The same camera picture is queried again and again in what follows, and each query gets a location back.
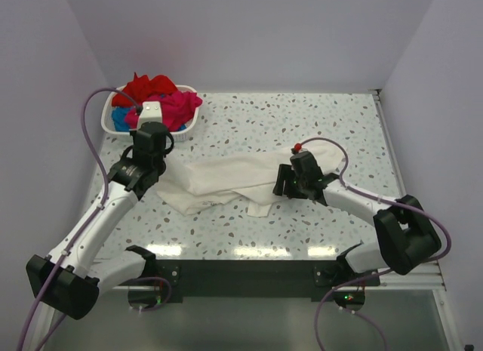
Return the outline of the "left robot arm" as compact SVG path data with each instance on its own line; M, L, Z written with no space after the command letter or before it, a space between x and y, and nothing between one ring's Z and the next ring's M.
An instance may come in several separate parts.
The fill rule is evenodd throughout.
M166 170L165 157L174 139L160 122L146 122L131 134L133 143L110 169L103 191L68 236L47 256L32 256L26 273L37 300L79 320L99 296L131 280L157 281L156 256L140 246L103 264L94 262L120 220L154 186Z

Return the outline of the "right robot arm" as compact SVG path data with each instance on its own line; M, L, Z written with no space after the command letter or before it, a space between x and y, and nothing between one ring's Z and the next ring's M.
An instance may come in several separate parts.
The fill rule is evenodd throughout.
M352 186L341 174L324 173L309 151L279 165L272 192L337 208L374 228L375 242L346 249L323 272L332 285L354 285L378 269L406 275L441 249L441 239L416 198L387 198Z

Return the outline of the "white t shirt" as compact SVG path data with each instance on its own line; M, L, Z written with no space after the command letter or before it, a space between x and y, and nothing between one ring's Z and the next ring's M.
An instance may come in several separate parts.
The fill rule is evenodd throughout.
M290 162L287 147L273 152L246 152L184 164L167 159L155 185L158 196L182 215L196 214L236 199L247 199L248 215L266 217L285 196L272 193L278 167Z

